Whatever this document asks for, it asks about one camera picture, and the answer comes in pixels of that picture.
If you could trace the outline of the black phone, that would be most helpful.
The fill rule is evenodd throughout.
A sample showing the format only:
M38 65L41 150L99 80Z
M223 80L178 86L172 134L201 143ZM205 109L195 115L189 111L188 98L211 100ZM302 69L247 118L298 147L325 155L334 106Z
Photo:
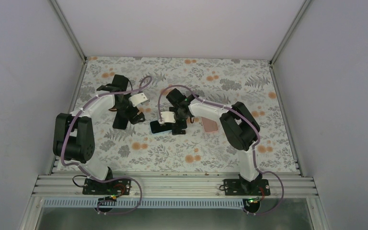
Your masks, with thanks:
M112 124L113 129L125 130L127 128L129 119L123 110L118 110Z
M150 125L150 132L152 134L169 132L173 128L173 123L160 124L158 121L151 121L149 125Z

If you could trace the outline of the pink phone case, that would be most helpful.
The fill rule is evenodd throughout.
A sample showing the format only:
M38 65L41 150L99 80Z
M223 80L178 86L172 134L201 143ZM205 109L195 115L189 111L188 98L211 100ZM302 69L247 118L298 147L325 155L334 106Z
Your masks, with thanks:
M219 129L219 126L217 124L217 122L205 118L205 117L201 117L201 122L203 125L203 129L205 133L213 133L213 132L217 132Z

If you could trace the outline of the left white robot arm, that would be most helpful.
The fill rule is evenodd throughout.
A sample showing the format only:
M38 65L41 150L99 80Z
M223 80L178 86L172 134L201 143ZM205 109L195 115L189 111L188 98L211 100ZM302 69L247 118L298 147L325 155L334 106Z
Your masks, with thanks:
M115 109L113 128L126 129L127 124L145 121L137 106L148 101L144 89L152 82L152 76L144 77L137 89L128 90L131 81L123 75L115 75L113 81L102 85L96 94L81 108L71 113L60 113L55 120L53 153L64 167L77 167L102 194L114 188L111 169L95 156L93 125L109 110Z

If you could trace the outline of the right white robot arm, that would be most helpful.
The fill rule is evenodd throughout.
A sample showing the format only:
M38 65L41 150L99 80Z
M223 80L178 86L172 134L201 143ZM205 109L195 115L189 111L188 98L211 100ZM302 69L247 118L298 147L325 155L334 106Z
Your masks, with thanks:
M229 144L237 150L240 163L241 191L246 195L254 194L261 178L251 150L260 140L260 128L247 107L237 102L233 105L220 104L196 97L185 96L178 89L173 89L167 96L171 103L168 112L161 112L160 125L170 125L173 135L184 135L187 119L203 117L220 123Z

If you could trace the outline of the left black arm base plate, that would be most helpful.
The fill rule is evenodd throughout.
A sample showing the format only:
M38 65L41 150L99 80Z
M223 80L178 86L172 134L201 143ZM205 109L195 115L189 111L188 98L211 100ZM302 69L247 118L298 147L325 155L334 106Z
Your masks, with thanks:
M82 190L83 195L119 196L129 195L131 179L122 178L108 183L100 183L86 179Z

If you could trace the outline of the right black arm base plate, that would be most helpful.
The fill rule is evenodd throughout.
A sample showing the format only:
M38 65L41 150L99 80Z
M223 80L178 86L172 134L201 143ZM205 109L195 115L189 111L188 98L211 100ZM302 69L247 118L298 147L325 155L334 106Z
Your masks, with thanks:
M219 186L226 196L270 196L270 185L267 179L258 180L256 183L244 182L240 179L225 179Z

